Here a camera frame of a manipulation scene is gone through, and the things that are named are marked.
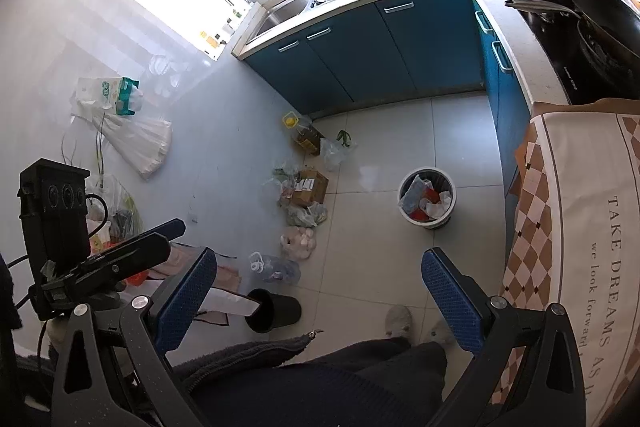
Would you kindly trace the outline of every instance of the countertop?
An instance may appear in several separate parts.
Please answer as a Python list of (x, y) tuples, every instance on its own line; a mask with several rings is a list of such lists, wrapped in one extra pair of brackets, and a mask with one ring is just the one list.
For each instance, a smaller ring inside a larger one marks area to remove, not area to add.
[[(347, 10), (379, 0), (335, 0), (303, 12), (246, 42), (248, 36), (262, 23), (266, 11), (259, 7), (253, 11), (254, 20), (239, 39), (233, 54), (240, 60), (270, 44), (303, 30), (312, 24)], [(567, 105), (569, 102), (562, 85), (542, 46), (517, 10), (504, 6), (505, 0), (476, 0), (487, 16), (496, 36), (502, 43), (518, 81), (531, 108), (534, 102)]]
[(562, 84), (536, 36), (506, 0), (476, 0), (500, 40), (531, 109), (534, 102), (568, 105)]

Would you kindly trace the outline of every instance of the cardboard box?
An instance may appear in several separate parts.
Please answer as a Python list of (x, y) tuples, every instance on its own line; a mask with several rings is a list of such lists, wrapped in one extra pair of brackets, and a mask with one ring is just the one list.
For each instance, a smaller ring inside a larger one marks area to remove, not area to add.
[(298, 206), (309, 206), (314, 201), (324, 203), (324, 195), (329, 180), (314, 170), (300, 171), (300, 181), (296, 184), (291, 203)]

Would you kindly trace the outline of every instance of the black pants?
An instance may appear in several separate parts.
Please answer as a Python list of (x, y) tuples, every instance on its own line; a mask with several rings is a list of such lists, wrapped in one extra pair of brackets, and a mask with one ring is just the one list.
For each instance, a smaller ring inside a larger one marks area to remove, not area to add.
[(347, 346), (307, 363), (331, 365), (373, 381), (427, 423), (442, 405), (447, 357), (440, 344), (412, 347), (397, 337)]

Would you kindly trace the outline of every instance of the stainless steel sink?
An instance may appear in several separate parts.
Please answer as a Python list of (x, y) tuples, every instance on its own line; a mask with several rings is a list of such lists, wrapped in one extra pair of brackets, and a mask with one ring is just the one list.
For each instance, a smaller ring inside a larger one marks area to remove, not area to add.
[(260, 26), (260, 29), (256, 32), (255, 37), (302, 13), (302, 10), (306, 8), (308, 3), (309, 0), (286, 0), (283, 4), (276, 6), (264, 20), (262, 26)]

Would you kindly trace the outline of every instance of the stove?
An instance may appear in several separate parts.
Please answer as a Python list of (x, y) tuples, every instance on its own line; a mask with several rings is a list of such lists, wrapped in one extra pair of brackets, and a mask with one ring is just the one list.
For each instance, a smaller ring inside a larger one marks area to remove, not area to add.
[[(571, 0), (549, 0), (573, 8)], [(627, 82), (618, 82), (603, 73), (599, 62), (587, 58), (573, 16), (519, 12), (553, 65), (567, 99), (573, 105), (591, 103), (601, 98), (640, 96)]]

